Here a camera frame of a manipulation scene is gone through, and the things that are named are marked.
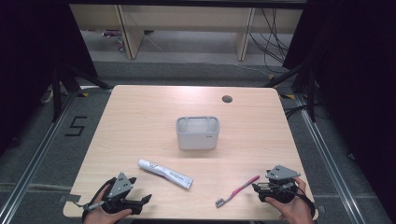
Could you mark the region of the white toothpaste tube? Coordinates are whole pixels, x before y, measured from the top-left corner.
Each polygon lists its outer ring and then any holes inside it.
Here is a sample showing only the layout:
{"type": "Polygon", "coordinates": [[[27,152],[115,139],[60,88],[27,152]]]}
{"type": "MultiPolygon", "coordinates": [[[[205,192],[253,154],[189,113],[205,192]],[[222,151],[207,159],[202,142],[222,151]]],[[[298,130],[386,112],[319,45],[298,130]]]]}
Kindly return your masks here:
{"type": "Polygon", "coordinates": [[[178,173],[169,168],[163,167],[155,162],[147,160],[139,160],[138,167],[148,172],[154,173],[169,180],[170,182],[181,186],[184,189],[189,189],[193,179],[189,176],[178,173]]]}

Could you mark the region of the pink toothbrush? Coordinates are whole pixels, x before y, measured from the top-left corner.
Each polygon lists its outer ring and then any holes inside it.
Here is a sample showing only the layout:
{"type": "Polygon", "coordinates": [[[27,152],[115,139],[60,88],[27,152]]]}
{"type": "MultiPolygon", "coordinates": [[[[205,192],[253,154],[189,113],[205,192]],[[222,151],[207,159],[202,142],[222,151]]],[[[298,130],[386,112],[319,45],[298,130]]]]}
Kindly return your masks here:
{"type": "Polygon", "coordinates": [[[224,204],[226,204],[228,201],[230,201],[234,196],[236,196],[241,190],[243,190],[243,189],[245,189],[246,187],[248,187],[249,185],[253,184],[253,183],[254,183],[255,181],[257,181],[259,178],[260,178],[259,175],[253,176],[252,178],[249,179],[248,182],[246,182],[245,184],[243,184],[243,185],[240,186],[239,188],[235,189],[235,190],[231,193],[231,195],[230,195],[228,198],[226,198],[226,199],[223,199],[223,198],[218,199],[218,200],[215,202],[215,206],[216,206],[217,208],[222,207],[224,204]]]}

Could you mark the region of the metal floor rail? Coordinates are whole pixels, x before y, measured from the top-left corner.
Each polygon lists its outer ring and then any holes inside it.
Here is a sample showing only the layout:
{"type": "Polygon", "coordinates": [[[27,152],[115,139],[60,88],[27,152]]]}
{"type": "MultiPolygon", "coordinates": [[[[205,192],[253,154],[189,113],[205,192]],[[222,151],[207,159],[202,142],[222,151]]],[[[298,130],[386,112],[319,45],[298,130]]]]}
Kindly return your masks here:
{"type": "Polygon", "coordinates": [[[346,213],[348,214],[352,224],[367,224],[363,214],[359,208],[357,201],[351,193],[347,182],[342,176],[339,168],[337,167],[335,160],[332,157],[332,154],[325,143],[325,140],[318,128],[318,125],[312,120],[311,115],[308,113],[307,109],[304,109],[302,112],[302,116],[304,118],[305,125],[307,126],[308,131],[310,132],[315,145],[318,149],[318,153],[322,158],[325,167],[329,173],[329,176],[332,180],[332,183],[338,193],[338,196],[346,209],[346,213]]]}
{"type": "Polygon", "coordinates": [[[50,124],[48,130],[46,131],[46,134],[40,142],[40,145],[35,151],[34,156],[32,157],[32,159],[30,159],[19,181],[16,183],[5,204],[0,209],[0,224],[9,224],[11,219],[14,217],[24,195],[26,194],[32,180],[34,179],[41,163],[45,159],[50,149],[50,145],[52,144],[57,133],[59,132],[60,127],[64,122],[64,118],[71,104],[75,101],[77,95],[78,94],[76,92],[71,92],[65,97],[60,114],[50,124]]]}

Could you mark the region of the black metal stand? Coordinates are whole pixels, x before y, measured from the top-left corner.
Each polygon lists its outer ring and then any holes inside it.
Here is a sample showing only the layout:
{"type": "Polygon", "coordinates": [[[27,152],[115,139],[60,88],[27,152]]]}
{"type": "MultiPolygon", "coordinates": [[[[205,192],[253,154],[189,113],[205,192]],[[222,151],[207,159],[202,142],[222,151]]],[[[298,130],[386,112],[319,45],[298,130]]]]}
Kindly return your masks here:
{"type": "Polygon", "coordinates": [[[283,81],[295,76],[295,80],[292,84],[293,92],[302,92],[306,90],[307,92],[307,113],[309,118],[313,122],[316,121],[315,118],[315,73],[312,70],[312,66],[309,62],[302,62],[296,67],[289,70],[279,78],[271,80],[269,83],[263,85],[264,88],[273,88],[274,86],[282,83],[283,81]]]}
{"type": "Polygon", "coordinates": [[[76,77],[82,77],[104,90],[113,89],[113,86],[106,84],[97,76],[90,75],[75,66],[66,63],[58,63],[52,72],[51,83],[54,106],[53,121],[56,121],[64,111],[64,104],[61,99],[61,85],[64,85],[69,94],[77,93],[81,90],[81,87],[76,81],[76,77]]]}

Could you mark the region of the person's left hand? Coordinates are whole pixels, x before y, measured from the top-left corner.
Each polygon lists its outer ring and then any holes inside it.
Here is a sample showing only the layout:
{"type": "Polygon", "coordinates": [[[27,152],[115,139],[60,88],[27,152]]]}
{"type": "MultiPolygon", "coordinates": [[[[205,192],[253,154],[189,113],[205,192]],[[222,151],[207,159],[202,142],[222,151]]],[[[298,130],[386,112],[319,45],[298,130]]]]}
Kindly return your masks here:
{"type": "Polygon", "coordinates": [[[131,209],[124,209],[115,214],[107,213],[101,206],[91,210],[83,221],[83,224],[116,224],[121,219],[132,214],[131,209]]]}

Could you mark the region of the dark curtain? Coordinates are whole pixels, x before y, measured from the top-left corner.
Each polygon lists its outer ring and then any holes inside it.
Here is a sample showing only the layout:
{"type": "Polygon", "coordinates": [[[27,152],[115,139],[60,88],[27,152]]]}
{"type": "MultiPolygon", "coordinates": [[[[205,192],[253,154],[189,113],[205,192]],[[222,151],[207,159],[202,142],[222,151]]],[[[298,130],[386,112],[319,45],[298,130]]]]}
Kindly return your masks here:
{"type": "Polygon", "coordinates": [[[66,65],[96,70],[71,7],[57,0],[0,0],[0,156],[66,65]]]}
{"type": "Polygon", "coordinates": [[[284,66],[303,61],[343,3],[313,71],[340,134],[396,223],[396,0],[306,3],[284,66]]]}

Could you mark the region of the person's right hand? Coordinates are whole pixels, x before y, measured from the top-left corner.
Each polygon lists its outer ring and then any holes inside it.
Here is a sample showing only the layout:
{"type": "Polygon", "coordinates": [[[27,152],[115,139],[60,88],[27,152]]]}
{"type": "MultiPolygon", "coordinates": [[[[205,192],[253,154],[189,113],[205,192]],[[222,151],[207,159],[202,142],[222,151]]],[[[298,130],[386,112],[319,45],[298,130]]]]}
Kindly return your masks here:
{"type": "Polygon", "coordinates": [[[299,197],[295,197],[290,203],[280,203],[271,197],[266,197],[265,201],[280,212],[280,220],[289,224],[314,224],[309,205],[299,197]]]}

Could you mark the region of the grey plastic container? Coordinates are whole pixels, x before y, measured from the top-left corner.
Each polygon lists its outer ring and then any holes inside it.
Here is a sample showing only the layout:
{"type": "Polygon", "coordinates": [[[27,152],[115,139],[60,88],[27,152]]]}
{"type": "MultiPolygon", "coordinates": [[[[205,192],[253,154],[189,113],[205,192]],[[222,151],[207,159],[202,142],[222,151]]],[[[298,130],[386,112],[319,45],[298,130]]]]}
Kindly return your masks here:
{"type": "Polygon", "coordinates": [[[217,117],[180,117],[176,121],[178,146],[183,150],[209,150],[217,146],[219,138],[217,117]]]}

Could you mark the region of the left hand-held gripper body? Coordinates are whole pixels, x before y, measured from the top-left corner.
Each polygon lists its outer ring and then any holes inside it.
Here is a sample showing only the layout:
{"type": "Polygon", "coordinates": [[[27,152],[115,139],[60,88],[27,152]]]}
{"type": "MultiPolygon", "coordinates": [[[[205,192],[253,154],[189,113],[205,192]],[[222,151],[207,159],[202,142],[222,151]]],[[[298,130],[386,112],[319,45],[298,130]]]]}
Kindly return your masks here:
{"type": "Polygon", "coordinates": [[[102,200],[105,202],[102,208],[109,214],[118,213],[124,209],[131,209],[133,215],[139,215],[143,206],[139,205],[139,201],[128,201],[126,197],[133,189],[129,178],[125,173],[119,173],[118,177],[110,184],[110,189],[105,192],[102,200]]]}

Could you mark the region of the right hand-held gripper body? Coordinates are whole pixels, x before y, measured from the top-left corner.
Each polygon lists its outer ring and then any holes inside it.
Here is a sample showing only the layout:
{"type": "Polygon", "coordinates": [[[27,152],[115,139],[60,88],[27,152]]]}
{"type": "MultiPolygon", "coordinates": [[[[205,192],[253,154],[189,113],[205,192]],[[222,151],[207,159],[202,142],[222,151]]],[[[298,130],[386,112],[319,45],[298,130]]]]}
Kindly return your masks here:
{"type": "Polygon", "coordinates": [[[266,174],[268,181],[265,184],[264,194],[258,194],[261,202],[265,202],[266,197],[276,199],[281,203],[290,203],[297,194],[298,188],[294,177],[301,174],[283,165],[276,165],[271,174],[266,174]]]}

